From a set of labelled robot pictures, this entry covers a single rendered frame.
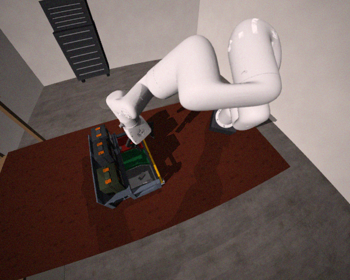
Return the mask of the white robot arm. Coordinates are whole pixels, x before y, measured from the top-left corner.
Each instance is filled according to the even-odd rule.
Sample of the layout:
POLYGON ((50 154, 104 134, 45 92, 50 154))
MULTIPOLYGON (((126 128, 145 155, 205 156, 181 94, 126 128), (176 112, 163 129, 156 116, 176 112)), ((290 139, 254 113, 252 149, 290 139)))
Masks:
POLYGON ((218 110, 215 119, 223 128, 253 128, 269 119, 269 103, 282 90, 282 49, 276 30, 261 19, 243 20, 231 33, 228 58, 233 83, 222 82, 211 42, 201 35, 190 36, 127 94, 116 90, 106 103, 119 119, 120 128, 134 126, 153 96, 168 99, 177 93, 188 110, 218 110))

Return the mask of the red bin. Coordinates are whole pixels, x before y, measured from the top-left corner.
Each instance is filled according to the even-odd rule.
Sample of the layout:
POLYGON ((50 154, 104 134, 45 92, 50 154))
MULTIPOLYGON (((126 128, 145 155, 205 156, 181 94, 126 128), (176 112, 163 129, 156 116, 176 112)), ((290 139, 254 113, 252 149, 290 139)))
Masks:
MULTIPOLYGON (((120 151, 121 153, 126 152, 126 151, 129 151, 129 150, 131 150, 131 149, 136 149, 136 148, 128 148, 128 147, 126 147, 125 144, 127 143, 127 140, 128 140, 128 136, 127 136, 127 135, 117 139, 119 146, 122 147, 122 150, 120 151)), ((142 145, 142 142, 139 143, 138 146, 139 146, 141 149, 144 149, 144 147, 143 147, 143 145, 142 145)))

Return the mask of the grey open bin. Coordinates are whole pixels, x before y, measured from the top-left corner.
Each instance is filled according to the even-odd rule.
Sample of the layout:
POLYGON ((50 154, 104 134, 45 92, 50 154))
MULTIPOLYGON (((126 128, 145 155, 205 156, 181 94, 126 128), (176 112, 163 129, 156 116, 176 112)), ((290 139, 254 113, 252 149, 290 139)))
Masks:
POLYGON ((152 178, 153 181, 157 180, 154 174, 154 171, 152 169, 152 166, 149 164, 139 165, 137 167, 127 170, 126 173, 127 173, 128 180, 132 190, 152 182, 152 181, 147 181, 148 179, 152 178), (139 178, 142 172, 146 174, 143 179, 139 178))

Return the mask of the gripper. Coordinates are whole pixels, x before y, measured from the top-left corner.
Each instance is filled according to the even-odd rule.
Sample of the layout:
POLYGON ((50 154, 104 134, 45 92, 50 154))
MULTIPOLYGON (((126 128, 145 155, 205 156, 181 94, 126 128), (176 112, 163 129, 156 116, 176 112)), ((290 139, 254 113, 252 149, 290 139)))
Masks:
POLYGON ((128 148, 136 148, 138 151, 142 151, 142 149, 137 145, 142 140, 144 140, 149 134, 152 138, 155 139, 155 135, 153 133, 154 122, 146 122, 143 117, 139 116, 139 121, 132 127, 123 127, 125 133, 128 136, 127 143, 125 144, 128 148), (150 126, 149 126, 150 125, 150 126), (130 144, 132 141, 132 144, 130 144))

